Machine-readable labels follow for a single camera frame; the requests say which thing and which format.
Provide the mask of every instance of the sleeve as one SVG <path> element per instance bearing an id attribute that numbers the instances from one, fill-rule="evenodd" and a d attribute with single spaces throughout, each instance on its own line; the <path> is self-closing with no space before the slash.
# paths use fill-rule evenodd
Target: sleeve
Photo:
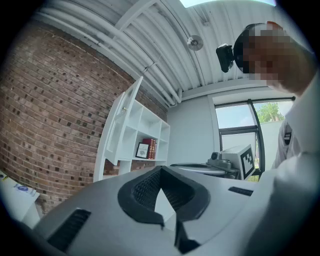
<path id="1" fill-rule="evenodd" d="M 285 144 L 284 136 L 286 131 L 287 121 L 284 120 L 279 130 L 278 135 L 278 148 L 275 155 L 275 160 L 272 165 L 272 169 L 278 168 L 278 166 L 287 159 L 288 146 Z"/>

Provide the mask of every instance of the window frame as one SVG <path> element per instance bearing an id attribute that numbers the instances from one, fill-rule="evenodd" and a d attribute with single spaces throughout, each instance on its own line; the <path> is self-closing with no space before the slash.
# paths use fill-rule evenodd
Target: window frame
<path id="1" fill-rule="evenodd" d="M 266 155 L 265 155 L 265 143 L 264 143 L 264 136 L 262 134 L 262 129 L 260 126 L 260 121 L 258 118 L 258 114 L 254 103 L 263 103 L 263 102 L 282 102 L 282 101 L 295 101 L 296 97 L 281 97 L 281 98 L 260 98 L 260 99 L 248 99 L 242 100 L 237 102 L 230 102 L 230 103 L 223 103 L 223 104 L 214 104 L 215 109 L 224 108 L 224 107 L 235 107 L 240 105 L 248 105 L 251 115 L 253 118 L 254 125 L 249 126 L 237 126 L 237 127 L 229 127 L 229 128 L 219 128 L 219 144 L 220 144 L 220 151 L 223 150 L 222 145 L 222 136 L 223 135 L 232 135 L 232 134 L 245 134 L 245 133 L 255 133 L 257 143 L 258 143 L 258 152 L 259 152 L 259 168 L 255 169 L 252 176 L 259 176 L 259 180 L 261 175 L 266 170 Z"/>

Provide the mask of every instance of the white shirt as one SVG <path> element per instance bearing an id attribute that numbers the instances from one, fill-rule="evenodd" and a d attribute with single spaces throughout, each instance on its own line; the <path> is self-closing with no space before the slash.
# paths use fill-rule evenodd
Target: white shirt
<path id="1" fill-rule="evenodd" d="M 292 129 L 289 145 L 285 144 L 286 124 Z M 291 110 L 285 115 L 278 136 L 278 150 L 272 168 L 277 168 L 284 160 L 297 156 L 300 152 L 320 151 L 320 72 L 300 98 L 295 100 Z"/>

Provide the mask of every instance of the window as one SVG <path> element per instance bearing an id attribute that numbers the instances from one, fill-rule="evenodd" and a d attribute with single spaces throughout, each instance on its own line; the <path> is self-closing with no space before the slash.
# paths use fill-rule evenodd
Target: window
<path id="1" fill-rule="evenodd" d="M 251 144 L 255 173 L 249 181 L 270 170 L 278 148 L 278 134 L 294 98 L 248 100 L 215 106 L 220 150 Z"/>

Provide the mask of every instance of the ceiling beam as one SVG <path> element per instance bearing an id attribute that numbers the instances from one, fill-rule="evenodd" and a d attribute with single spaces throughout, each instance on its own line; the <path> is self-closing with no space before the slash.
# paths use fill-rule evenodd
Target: ceiling beam
<path id="1" fill-rule="evenodd" d="M 266 81 L 241 78 L 229 81 L 216 82 L 201 86 L 195 89 L 187 90 L 182 93 L 182 101 L 190 100 L 204 95 L 215 94 L 243 88 L 254 88 L 266 86 Z"/>
<path id="2" fill-rule="evenodd" d="M 140 14 L 155 4 L 158 0 L 139 0 L 115 24 L 115 28 L 124 31 Z"/>

